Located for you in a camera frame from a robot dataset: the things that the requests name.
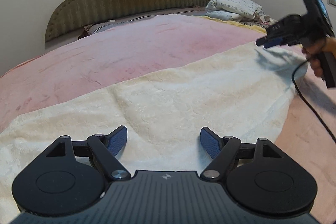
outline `finger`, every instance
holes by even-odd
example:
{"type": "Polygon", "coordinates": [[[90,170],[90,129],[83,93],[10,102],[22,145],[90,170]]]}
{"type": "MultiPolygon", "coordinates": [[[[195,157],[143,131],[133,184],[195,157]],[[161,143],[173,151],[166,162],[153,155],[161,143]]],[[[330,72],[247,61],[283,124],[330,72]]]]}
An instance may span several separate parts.
{"type": "Polygon", "coordinates": [[[314,70],[314,74],[317,77],[322,77],[323,75],[323,70],[321,68],[314,70]]]}
{"type": "Polygon", "coordinates": [[[321,68],[321,63],[320,63],[320,60],[318,59],[314,59],[310,62],[310,67],[315,70],[315,69],[319,69],[321,68]]]}
{"type": "Polygon", "coordinates": [[[333,55],[336,58],[336,39],[335,38],[327,38],[327,43],[325,44],[325,47],[323,48],[324,52],[332,52],[333,55]]]}
{"type": "Polygon", "coordinates": [[[325,44],[326,39],[320,39],[317,40],[314,45],[312,45],[311,47],[306,48],[307,52],[309,52],[310,54],[317,54],[319,53],[319,51],[321,51],[323,45],[325,44]]]}

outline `white towel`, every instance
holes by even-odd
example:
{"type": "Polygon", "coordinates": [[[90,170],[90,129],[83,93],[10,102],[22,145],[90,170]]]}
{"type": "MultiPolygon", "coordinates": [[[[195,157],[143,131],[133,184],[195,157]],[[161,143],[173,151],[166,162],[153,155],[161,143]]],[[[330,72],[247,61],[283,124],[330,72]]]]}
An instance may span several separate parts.
{"type": "Polygon", "coordinates": [[[136,169],[200,173],[211,161],[199,142],[204,126],[242,142],[275,141],[295,94],[291,73],[303,60],[251,42],[17,117],[0,134],[0,223],[18,214],[11,195],[15,176],[61,135],[86,140],[125,125],[127,145],[117,158],[132,174],[136,169]]]}

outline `ridged black surface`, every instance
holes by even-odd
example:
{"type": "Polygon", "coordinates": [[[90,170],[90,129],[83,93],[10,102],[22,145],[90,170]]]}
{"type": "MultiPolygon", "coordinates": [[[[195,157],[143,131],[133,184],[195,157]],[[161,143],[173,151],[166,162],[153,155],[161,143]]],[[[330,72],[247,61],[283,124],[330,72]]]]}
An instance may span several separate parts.
{"type": "Polygon", "coordinates": [[[218,183],[196,172],[138,171],[114,182],[91,208],[71,216],[38,217],[22,213],[12,224],[317,224],[310,215],[266,219],[237,206],[218,183]]]}

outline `bed sheet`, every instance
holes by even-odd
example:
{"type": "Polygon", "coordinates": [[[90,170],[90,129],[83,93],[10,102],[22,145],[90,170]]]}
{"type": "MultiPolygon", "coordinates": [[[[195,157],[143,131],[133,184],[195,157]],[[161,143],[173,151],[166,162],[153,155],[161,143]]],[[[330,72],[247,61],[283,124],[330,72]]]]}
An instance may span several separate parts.
{"type": "Polygon", "coordinates": [[[224,52],[263,34],[184,15],[118,26],[60,47],[0,78],[0,132],[20,114],[224,52]]]}
{"type": "MultiPolygon", "coordinates": [[[[19,66],[0,78],[0,132],[20,114],[149,72],[183,66],[262,36],[215,21],[158,16],[83,38],[19,66]]],[[[300,88],[336,132],[336,90],[327,90],[310,68],[300,88]]],[[[276,144],[314,176],[319,190],[312,214],[323,224],[333,223],[335,144],[297,96],[276,144]]]]}
{"type": "Polygon", "coordinates": [[[129,22],[147,20],[158,15],[172,15],[172,14],[181,14],[185,16],[205,16],[206,10],[205,7],[175,8],[175,9],[156,10],[152,12],[145,12],[132,16],[122,17],[114,20],[113,22],[105,22],[88,26],[87,28],[85,28],[86,31],[82,34],[82,37],[86,37],[88,35],[92,35],[98,32],[103,32],[116,26],[122,26],[128,24],[129,22]]]}
{"type": "Polygon", "coordinates": [[[204,126],[244,143],[274,142],[295,95],[286,75],[303,59],[250,42],[17,117],[0,134],[0,222],[18,213],[8,194],[15,176],[59,135],[85,140],[125,125],[127,145],[118,159],[132,175],[137,169],[200,174],[211,161],[200,147],[204,126]]]}

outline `patterned cloth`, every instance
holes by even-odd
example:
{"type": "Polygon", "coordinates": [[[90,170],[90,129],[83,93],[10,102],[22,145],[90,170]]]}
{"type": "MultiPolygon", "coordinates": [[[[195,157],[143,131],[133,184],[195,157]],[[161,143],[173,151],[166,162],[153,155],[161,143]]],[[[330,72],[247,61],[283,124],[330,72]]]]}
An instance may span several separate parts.
{"type": "Polygon", "coordinates": [[[223,21],[270,22],[271,18],[263,12],[263,7],[251,0],[211,0],[206,15],[223,21]]]}
{"type": "Polygon", "coordinates": [[[269,27],[271,24],[270,23],[262,23],[262,22],[258,22],[258,21],[241,21],[240,22],[243,25],[247,25],[247,26],[259,26],[263,29],[266,29],[267,27],[269,27]]]}

